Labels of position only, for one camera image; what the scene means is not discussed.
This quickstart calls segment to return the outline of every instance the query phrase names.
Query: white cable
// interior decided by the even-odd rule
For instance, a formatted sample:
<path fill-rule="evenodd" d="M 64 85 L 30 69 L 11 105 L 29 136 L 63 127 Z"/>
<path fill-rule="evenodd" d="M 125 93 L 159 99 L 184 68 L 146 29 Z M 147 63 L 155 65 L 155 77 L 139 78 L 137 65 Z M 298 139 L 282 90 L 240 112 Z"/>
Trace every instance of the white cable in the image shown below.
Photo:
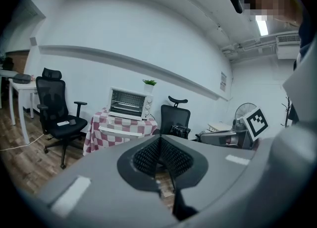
<path fill-rule="evenodd" d="M 18 146 L 18 147 L 14 147 L 14 148 L 9 148 L 9 149 L 4 149 L 4 150 L 0 150 L 0 151 L 7 151 L 7 150 L 13 150 L 13 149 L 17 149 L 17 148 L 22 148 L 22 147 L 26 147 L 31 145 L 32 143 L 36 142 L 37 140 L 39 140 L 44 134 L 42 134 L 39 138 L 37 138 L 36 140 L 34 140 L 33 142 L 27 144 L 27 145 L 22 145 L 22 146 Z"/>

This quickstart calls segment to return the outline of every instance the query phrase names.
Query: white toaster oven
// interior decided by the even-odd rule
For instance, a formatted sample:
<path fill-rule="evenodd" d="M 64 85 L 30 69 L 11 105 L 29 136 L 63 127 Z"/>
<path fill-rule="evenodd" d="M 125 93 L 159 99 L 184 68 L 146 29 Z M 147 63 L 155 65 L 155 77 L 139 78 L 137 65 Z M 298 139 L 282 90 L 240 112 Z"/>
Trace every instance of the white toaster oven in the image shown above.
<path fill-rule="evenodd" d="M 109 115 L 135 120 L 149 119 L 152 104 L 152 95 L 110 88 Z"/>

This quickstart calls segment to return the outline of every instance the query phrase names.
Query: chair base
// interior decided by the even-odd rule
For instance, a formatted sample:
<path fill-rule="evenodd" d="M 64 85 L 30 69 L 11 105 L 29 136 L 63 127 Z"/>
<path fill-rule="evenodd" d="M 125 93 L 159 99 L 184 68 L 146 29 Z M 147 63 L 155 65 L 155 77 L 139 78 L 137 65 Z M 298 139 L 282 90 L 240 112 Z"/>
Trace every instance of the chair base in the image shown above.
<path fill-rule="evenodd" d="M 44 153 L 47 154 L 49 152 L 48 148 L 55 147 L 55 146 L 63 146 L 63 153 L 61 155 L 60 168 L 65 169 L 66 165 L 64 164 L 64 160 L 65 160 L 65 153 L 66 153 L 67 146 L 71 146 L 71 147 L 74 147 L 74 148 L 79 149 L 79 150 L 83 149 L 82 147 L 79 147 L 79 146 L 75 145 L 74 143 L 71 143 L 71 141 L 73 141 L 75 139 L 81 139 L 81 135 L 75 135 L 75 136 L 72 136 L 68 139 L 62 139 L 60 141 L 49 144 L 49 145 L 45 146 Z"/>

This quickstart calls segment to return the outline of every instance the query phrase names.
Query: oven handle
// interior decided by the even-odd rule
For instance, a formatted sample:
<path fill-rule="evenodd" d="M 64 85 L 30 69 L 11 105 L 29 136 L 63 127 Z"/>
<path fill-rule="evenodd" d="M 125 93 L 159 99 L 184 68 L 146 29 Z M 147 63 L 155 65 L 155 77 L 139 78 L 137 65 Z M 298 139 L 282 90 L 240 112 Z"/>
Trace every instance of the oven handle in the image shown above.
<path fill-rule="evenodd" d="M 142 136 L 142 133 L 127 132 L 127 131 L 111 129 L 111 128 L 107 128 L 103 126 L 99 126 L 98 129 L 101 133 L 104 133 L 106 135 L 113 135 L 113 136 L 122 137 L 122 138 L 137 139 Z"/>

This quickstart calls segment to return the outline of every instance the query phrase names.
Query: red and white checkered tablecloth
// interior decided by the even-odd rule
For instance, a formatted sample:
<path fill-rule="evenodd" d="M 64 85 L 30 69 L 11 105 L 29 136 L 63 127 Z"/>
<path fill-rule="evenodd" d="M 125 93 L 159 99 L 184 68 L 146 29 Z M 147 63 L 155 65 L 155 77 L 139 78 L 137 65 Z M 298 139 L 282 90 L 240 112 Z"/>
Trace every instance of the red and white checkered tablecloth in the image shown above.
<path fill-rule="evenodd" d="M 158 124 L 153 118 L 149 120 L 133 120 L 113 117 L 109 115 L 106 108 L 103 108 L 100 112 L 95 113 L 90 121 L 84 144 L 84 156 L 100 148 L 118 145 L 130 140 L 128 138 L 105 135 L 98 130 L 99 126 L 126 132 L 142 133 L 142 137 L 144 137 L 152 135 Z"/>

